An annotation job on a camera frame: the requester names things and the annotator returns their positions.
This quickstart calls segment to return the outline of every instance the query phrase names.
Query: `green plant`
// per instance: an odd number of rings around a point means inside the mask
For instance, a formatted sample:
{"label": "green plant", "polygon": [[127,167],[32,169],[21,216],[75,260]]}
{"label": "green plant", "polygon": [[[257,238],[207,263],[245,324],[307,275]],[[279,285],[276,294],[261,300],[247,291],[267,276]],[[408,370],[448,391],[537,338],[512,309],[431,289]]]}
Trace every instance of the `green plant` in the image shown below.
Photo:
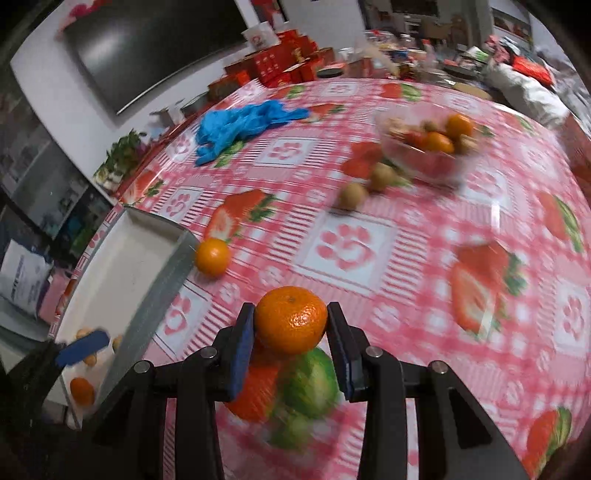
{"label": "green plant", "polygon": [[107,150],[107,159],[105,167],[112,172],[125,174],[139,163],[140,137],[145,133],[137,133],[134,129],[128,135],[121,137],[119,141],[111,145],[111,150]]}

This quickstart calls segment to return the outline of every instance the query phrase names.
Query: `white cloth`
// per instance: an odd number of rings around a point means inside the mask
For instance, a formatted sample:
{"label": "white cloth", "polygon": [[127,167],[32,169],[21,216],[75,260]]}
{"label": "white cloth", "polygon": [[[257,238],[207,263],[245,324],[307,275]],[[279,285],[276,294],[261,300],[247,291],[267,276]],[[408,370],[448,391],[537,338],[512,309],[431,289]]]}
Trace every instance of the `white cloth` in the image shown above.
{"label": "white cloth", "polygon": [[505,63],[489,62],[486,82],[499,89],[515,110],[546,128],[558,128],[569,115],[568,107],[556,94]]}

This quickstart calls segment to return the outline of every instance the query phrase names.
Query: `metal screw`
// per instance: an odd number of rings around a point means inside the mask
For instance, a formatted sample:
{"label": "metal screw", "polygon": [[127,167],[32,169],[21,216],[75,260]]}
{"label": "metal screw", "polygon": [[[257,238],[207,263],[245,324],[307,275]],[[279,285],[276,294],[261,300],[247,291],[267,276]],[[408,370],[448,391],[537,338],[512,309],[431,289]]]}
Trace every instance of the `metal screw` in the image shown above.
{"label": "metal screw", "polygon": [[147,362],[146,360],[140,360],[134,365],[134,371],[137,374],[144,374],[148,370],[150,370],[150,362]]}
{"label": "metal screw", "polygon": [[215,347],[207,346],[201,349],[200,354],[203,358],[213,358],[217,355],[217,350]]}
{"label": "metal screw", "polygon": [[369,346],[365,349],[365,353],[369,356],[373,356],[374,358],[379,358],[382,356],[384,351],[378,346]]}
{"label": "metal screw", "polygon": [[435,373],[438,374],[445,374],[449,370],[447,363],[442,362],[441,360],[435,360],[433,363],[431,363],[431,368]]}

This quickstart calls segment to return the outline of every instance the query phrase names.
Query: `television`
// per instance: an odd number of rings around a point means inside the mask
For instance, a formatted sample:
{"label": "television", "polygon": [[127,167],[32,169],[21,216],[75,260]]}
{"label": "television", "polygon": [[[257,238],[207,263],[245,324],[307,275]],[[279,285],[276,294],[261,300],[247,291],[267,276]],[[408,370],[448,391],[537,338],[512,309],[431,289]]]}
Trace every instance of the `television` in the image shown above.
{"label": "television", "polygon": [[234,0],[111,0],[64,29],[118,115],[187,66],[244,42]]}

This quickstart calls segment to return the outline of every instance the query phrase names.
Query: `white wall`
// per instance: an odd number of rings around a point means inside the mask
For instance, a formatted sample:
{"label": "white wall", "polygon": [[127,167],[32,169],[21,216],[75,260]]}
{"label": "white wall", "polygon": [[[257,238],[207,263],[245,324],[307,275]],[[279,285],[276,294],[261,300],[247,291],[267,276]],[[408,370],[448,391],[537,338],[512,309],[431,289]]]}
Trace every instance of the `white wall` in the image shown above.
{"label": "white wall", "polygon": [[318,47],[353,47],[365,26],[357,0],[281,0],[290,25]]}
{"label": "white wall", "polygon": [[462,0],[437,0],[439,9],[439,20],[442,23],[449,23],[455,14],[464,15],[462,10]]}
{"label": "white wall", "polygon": [[496,8],[497,10],[518,18],[525,23],[530,22],[527,10],[511,0],[489,0],[488,3],[491,8]]}
{"label": "white wall", "polygon": [[562,55],[566,55],[564,50],[558,42],[550,33],[544,24],[530,14],[530,25],[531,25],[531,38],[534,41],[534,47],[547,47],[550,52],[552,52],[555,56],[560,57]]}
{"label": "white wall", "polygon": [[[247,26],[256,25],[258,20],[250,1],[235,1]],[[80,0],[65,0],[60,4],[27,37],[12,58],[11,67],[51,136],[80,171],[91,178],[111,144],[132,128],[143,129],[150,120],[150,112],[207,91],[208,84],[224,73],[224,55],[191,66],[115,116],[101,104],[64,42],[57,38],[60,24],[78,3]],[[240,51],[236,48],[231,53]]]}

